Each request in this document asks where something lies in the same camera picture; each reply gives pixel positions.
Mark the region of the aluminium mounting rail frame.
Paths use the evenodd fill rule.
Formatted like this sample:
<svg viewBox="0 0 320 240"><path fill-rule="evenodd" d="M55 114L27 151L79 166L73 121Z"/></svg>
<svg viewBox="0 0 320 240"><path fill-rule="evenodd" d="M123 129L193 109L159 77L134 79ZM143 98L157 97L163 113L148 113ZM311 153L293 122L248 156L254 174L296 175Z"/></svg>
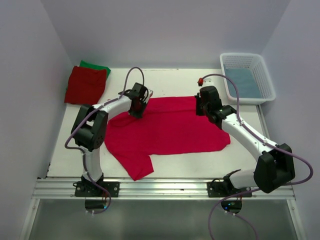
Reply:
<svg viewBox="0 0 320 240"><path fill-rule="evenodd" d="M220 152L152 156L154 172L133 181L105 148L106 179L119 182L110 209L92 215L75 197L82 172L78 152L63 147L79 108L66 108L47 176L38 179L22 229L22 240L305 240L296 195L284 186L242 200L239 216L215 207L207 183L236 167L252 164L236 141Z"/></svg>

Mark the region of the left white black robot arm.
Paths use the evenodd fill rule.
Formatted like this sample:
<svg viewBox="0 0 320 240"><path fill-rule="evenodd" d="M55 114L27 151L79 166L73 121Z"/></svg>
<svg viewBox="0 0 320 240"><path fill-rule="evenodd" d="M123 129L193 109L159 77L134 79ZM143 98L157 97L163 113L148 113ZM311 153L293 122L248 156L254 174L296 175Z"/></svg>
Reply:
<svg viewBox="0 0 320 240"><path fill-rule="evenodd" d="M153 93L151 89L136 82L131 89L120 92L114 99L80 107L65 148L81 152L81 178L88 182L86 190L92 196L99 196L104 190L104 184L100 181L104 178L100 147L105 141L108 121L125 112L134 118L141 118Z"/></svg>

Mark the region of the folded green t shirt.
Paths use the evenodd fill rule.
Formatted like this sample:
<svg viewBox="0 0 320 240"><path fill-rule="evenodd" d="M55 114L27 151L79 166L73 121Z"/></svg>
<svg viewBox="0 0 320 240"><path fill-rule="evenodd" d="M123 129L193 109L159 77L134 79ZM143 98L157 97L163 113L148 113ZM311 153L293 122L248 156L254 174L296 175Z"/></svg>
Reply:
<svg viewBox="0 0 320 240"><path fill-rule="evenodd" d="M99 71L106 70L106 77L107 78L110 76L110 73L111 73L111 69L109 67L107 67L107 66L96 65L96 64L93 64L93 63L86 62L84 60L80 61L79 66L83 67L83 68L89 68L89 69L99 70Z"/></svg>

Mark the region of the blue t shirt in basket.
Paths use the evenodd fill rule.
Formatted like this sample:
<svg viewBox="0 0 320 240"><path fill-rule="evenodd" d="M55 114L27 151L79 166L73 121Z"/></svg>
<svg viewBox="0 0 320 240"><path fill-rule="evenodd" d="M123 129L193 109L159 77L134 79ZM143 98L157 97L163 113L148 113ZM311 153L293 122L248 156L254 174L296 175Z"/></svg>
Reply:
<svg viewBox="0 0 320 240"><path fill-rule="evenodd" d="M253 74L248 68L226 68L225 75L235 83L240 98L262 98Z"/></svg>

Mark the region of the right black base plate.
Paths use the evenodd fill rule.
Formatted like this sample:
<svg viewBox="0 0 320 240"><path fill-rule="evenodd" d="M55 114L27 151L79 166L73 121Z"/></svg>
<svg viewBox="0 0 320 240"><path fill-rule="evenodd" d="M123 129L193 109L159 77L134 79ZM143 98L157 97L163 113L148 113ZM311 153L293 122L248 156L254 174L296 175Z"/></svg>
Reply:
<svg viewBox="0 0 320 240"><path fill-rule="evenodd" d="M247 193L246 188L235 188L224 181L212 181L206 183L209 198L225 198L231 195L240 194L241 197L250 198L252 193Z"/></svg>

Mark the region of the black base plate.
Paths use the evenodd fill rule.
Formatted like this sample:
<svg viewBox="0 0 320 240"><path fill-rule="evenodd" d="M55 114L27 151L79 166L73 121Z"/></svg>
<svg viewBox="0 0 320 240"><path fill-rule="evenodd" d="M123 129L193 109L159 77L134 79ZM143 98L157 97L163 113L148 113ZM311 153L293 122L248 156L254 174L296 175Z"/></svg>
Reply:
<svg viewBox="0 0 320 240"><path fill-rule="evenodd" d="M101 188L93 185L92 183L85 184L81 181L74 182L72 184L75 187L75 197L85 197L85 198L94 198L94 197L105 197L106 191L108 191L111 198L117 198L119 196L120 191L120 183L117 181L104 181L100 183L99 185L104 188L105 190L102 190Z"/></svg>
<svg viewBox="0 0 320 240"><path fill-rule="evenodd" d="M246 188L235 188L224 181L212 181L206 183L209 198L225 198L231 195L240 194L241 197L250 198L252 193L247 193Z"/></svg>

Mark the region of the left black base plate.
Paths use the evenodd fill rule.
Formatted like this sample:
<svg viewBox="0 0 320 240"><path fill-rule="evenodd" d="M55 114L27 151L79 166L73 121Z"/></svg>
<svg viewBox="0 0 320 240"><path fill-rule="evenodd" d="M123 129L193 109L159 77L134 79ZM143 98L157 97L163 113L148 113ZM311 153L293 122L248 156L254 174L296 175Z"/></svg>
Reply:
<svg viewBox="0 0 320 240"><path fill-rule="evenodd" d="M119 196L120 191L120 183L117 181L104 181L100 183L99 185L104 188L105 190L102 190L101 188L93 185L92 183L85 184L81 181L74 182L72 184L75 187L75 197L85 197L85 198L94 198L94 197L105 197L106 191L108 191L111 198L117 198Z"/></svg>

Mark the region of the folded dark red t shirt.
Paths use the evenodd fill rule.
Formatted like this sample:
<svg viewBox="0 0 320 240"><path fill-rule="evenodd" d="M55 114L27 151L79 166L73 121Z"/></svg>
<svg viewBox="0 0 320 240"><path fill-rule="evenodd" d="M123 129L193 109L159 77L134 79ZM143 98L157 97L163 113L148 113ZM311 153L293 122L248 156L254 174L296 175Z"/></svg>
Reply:
<svg viewBox="0 0 320 240"><path fill-rule="evenodd" d="M103 95L107 70L74 66L68 79L64 102L74 105L95 105Z"/></svg>

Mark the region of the crimson pink t shirt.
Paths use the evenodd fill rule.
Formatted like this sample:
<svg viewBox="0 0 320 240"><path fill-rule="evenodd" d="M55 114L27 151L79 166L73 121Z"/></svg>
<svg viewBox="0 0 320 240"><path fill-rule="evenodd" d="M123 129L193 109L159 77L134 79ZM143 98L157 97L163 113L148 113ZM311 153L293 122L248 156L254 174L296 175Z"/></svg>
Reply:
<svg viewBox="0 0 320 240"><path fill-rule="evenodd" d="M196 115L193 96L151 98L142 118L123 112L109 120L104 139L134 181L154 172L151 155L218 152L230 143L228 133Z"/></svg>

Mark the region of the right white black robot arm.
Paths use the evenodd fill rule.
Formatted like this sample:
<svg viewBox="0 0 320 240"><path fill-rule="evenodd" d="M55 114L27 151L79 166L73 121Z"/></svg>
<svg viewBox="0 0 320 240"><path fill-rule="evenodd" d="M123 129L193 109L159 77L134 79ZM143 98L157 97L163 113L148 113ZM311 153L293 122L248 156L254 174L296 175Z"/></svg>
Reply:
<svg viewBox="0 0 320 240"><path fill-rule="evenodd" d="M246 122L238 119L237 110L222 104L216 87L202 87L195 99L196 115L206 116L210 123L234 137L256 160L253 169L236 169L222 181L213 180L211 187L215 191L223 191L231 197L246 188L270 193L295 178L292 149L285 143L278 145L265 138L250 126L245 128Z"/></svg>

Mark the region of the white plastic mesh basket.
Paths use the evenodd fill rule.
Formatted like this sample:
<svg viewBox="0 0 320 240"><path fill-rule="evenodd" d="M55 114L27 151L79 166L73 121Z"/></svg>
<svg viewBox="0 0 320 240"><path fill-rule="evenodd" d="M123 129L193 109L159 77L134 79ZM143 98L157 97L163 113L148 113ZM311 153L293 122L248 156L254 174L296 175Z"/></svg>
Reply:
<svg viewBox="0 0 320 240"><path fill-rule="evenodd" d="M241 105L260 105L276 99L276 92L263 57L253 53L222 53L222 74L231 79L224 85L229 101L236 103L236 90Z"/></svg>

